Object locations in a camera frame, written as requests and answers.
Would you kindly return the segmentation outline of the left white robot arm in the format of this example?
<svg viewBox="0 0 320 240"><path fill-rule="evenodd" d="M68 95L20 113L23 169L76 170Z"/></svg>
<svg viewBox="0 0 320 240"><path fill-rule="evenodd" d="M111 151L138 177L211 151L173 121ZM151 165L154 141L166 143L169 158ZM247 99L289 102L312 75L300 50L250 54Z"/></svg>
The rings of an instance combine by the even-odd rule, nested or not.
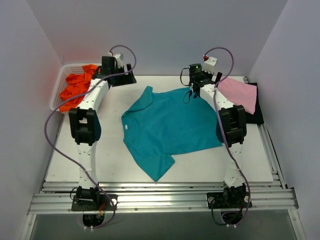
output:
<svg viewBox="0 0 320 240"><path fill-rule="evenodd" d="M90 210L100 206L101 193L96 171L96 148L102 134L97 110L111 87L135 84L131 64L124 65L121 53L103 56L101 65L90 80L89 93L81 103L69 110L71 136L75 140L80 175L76 197Z"/></svg>

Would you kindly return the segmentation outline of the teal t-shirt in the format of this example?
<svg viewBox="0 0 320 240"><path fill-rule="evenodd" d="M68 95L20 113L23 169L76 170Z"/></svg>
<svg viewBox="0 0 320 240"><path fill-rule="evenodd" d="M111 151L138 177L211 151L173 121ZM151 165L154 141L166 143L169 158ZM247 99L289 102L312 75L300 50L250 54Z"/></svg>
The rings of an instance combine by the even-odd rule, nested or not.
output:
<svg viewBox="0 0 320 240"><path fill-rule="evenodd" d="M155 93L147 86L122 115L123 142L155 182L174 165L174 155L221 147L217 115L203 99L184 103L186 88Z"/></svg>

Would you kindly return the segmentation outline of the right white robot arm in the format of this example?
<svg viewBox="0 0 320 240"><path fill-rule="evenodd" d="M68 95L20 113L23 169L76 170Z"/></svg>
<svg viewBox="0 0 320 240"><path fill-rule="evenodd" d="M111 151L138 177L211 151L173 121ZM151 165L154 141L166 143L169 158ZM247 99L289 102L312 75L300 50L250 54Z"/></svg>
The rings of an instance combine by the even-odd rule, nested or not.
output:
<svg viewBox="0 0 320 240"><path fill-rule="evenodd" d="M224 188L228 190L222 193L222 200L232 207L240 201L236 189L246 190L246 177L242 172L242 152L247 135L245 108L229 101L218 90L217 83L222 76L220 72L213 81L199 63L191 64L187 69L190 92L205 100L217 115L216 135L228 153L223 180Z"/></svg>

